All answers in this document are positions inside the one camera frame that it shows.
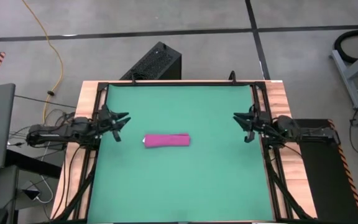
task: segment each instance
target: green table surface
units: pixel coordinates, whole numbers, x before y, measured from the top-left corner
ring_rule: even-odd
[[[121,142],[103,135],[88,223],[273,220],[258,140],[234,112],[249,86],[109,86],[107,105],[132,118]],[[147,149],[145,134],[188,133],[189,147]]]

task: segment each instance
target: black clamp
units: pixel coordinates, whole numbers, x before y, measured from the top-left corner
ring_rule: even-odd
[[[236,78],[236,73],[235,71],[231,71],[230,75],[229,75],[229,80],[232,80],[232,84],[235,85],[237,84],[237,78]]]
[[[248,113],[234,113],[233,118],[237,121],[243,131],[248,132],[248,135],[244,138],[246,143],[255,139],[254,131],[263,132],[265,124],[269,122],[269,115],[267,112],[261,112],[260,115],[257,116],[254,105],[249,108]]]
[[[135,74],[136,74],[135,70],[132,69],[132,70],[131,70],[132,85],[137,85],[137,82],[136,82],[136,79],[135,79]]]

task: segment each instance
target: gray floor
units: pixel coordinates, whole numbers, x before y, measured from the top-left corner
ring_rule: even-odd
[[[250,28],[243,0],[28,0],[50,35],[155,30]],[[358,0],[251,0],[259,27],[338,26],[358,24]],[[295,118],[330,118],[339,130],[358,188],[358,154],[349,145],[350,99],[334,62],[328,58],[337,36],[346,30],[261,33],[271,79],[283,80]],[[0,0],[0,37],[43,35],[20,0]],[[65,64],[65,78],[54,102],[76,105],[83,80],[115,80],[158,41],[183,54],[184,79],[263,79],[254,38],[246,34],[200,34],[112,39],[54,40]],[[358,39],[344,44],[358,56]],[[38,99],[59,76],[59,64],[46,42],[0,42],[6,58],[0,84],[13,82],[18,95]],[[43,104],[15,99],[11,129],[42,122]],[[354,130],[358,148],[358,128]],[[16,148],[30,156],[43,149]],[[62,164],[62,155],[46,158]],[[20,184],[40,177],[21,173]],[[57,181],[48,180],[55,189]],[[49,192],[39,184],[47,200]],[[17,206],[29,202],[21,198]],[[42,207],[21,210],[19,223],[46,220]]]

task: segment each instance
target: folded pink towel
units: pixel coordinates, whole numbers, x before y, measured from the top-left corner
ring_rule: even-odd
[[[184,134],[146,134],[144,137],[146,147],[162,146],[189,146],[190,136]]]

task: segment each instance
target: black box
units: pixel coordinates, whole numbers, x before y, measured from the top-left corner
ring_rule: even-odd
[[[120,80],[181,80],[181,53],[158,42]]]

